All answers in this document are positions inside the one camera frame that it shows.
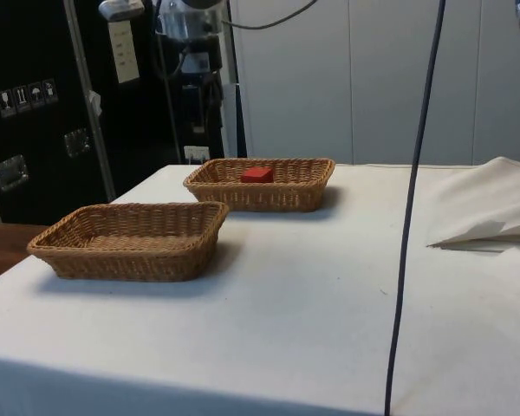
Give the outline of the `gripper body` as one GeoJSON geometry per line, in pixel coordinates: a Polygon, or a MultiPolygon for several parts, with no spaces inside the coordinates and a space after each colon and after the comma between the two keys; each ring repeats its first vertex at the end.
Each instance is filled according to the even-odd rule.
{"type": "Polygon", "coordinates": [[[186,44],[184,51],[185,59],[181,67],[183,75],[213,74],[223,67],[218,38],[205,38],[189,42],[186,44]]]}

